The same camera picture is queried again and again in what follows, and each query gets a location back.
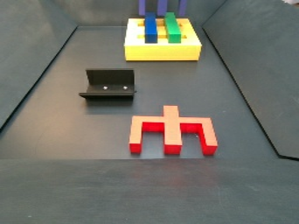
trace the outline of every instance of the gray wall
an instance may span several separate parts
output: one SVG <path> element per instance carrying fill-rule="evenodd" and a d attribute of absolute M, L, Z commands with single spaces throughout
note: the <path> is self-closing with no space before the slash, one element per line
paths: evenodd
<path fill-rule="evenodd" d="M 137 0 L 52 0 L 78 25 L 124 26 L 128 18 L 137 17 Z M 178 0 L 168 0 L 168 11 L 177 11 Z M 225 0 L 188 1 L 185 17 L 200 25 Z M 146 0 L 146 9 L 154 11 L 156 1 Z"/>
<path fill-rule="evenodd" d="M 0 128 L 76 24 L 46 0 L 0 0 Z"/>
<path fill-rule="evenodd" d="M 202 28 L 277 153 L 299 158 L 299 10 L 228 0 Z"/>

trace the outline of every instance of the red e-shaped block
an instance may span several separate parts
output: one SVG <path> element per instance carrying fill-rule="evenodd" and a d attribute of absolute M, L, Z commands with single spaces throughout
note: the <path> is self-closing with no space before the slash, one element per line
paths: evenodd
<path fill-rule="evenodd" d="M 204 156 L 213 155 L 217 139 L 208 117 L 180 117 L 177 106 L 162 106 L 162 116 L 133 116 L 129 136 L 129 150 L 141 153 L 142 131 L 164 133 L 164 154 L 180 154 L 181 133 L 197 133 Z"/>

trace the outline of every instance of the toy block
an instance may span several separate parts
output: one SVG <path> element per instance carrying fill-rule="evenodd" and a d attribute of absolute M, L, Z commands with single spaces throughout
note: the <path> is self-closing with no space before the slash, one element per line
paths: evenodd
<path fill-rule="evenodd" d="M 138 15 L 145 15 L 145 0 L 138 0 Z"/>
<path fill-rule="evenodd" d="M 184 16 L 185 8 L 186 8 L 186 0 L 178 0 L 178 16 L 180 17 Z"/>
<path fill-rule="evenodd" d="M 157 30 L 153 12 L 146 12 L 144 14 L 144 42 L 157 43 Z"/>
<path fill-rule="evenodd" d="M 177 106 L 162 106 L 162 116 L 133 116 L 129 135 L 130 153 L 141 153 L 142 131 L 164 133 L 164 154 L 180 154 L 181 133 L 197 133 L 204 156 L 213 155 L 217 139 L 208 117 L 180 117 Z"/>
<path fill-rule="evenodd" d="M 168 43 L 181 43 L 181 30 L 172 12 L 166 12 L 164 15 L 164 27 Z"/>
<path fill-rule="evenodd" d="M 186 18 L 177 18 L 181 43 L 168 43 L 164 20 L 157 18 L 157 43 L 145 43 L 145 28 L 141 18 L 129 18 L 125 30 L 125 60 L 198 60 L 201 42 Z"/>
<path fill-rule="evenodd" d="M 157 16 L 164 16 L 166 12 L 166 0 L 157 0 Z"/>

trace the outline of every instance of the metal bracket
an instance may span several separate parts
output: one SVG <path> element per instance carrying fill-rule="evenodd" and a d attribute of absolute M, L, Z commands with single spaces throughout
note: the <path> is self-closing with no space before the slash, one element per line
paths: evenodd
<path fill-rule="evenodd" d="M 133 98 L 133 69 L 86 69 L 88 90 L 78 93 L 85 99 Z"/>

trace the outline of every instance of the yellow base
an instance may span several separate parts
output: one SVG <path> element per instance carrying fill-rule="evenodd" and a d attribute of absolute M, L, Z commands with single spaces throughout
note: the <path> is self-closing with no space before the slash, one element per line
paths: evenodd
<path fill-rule="evenodd" d="M 188 18 L 177 18 L 181 43 L 168 44 L 164 20 L 156 19 L 157 44 L 145 44 L 145 27 L 141 18 L 129 18 L 125 30 L 125 60 L 198 60 L 201 42 Z"/>

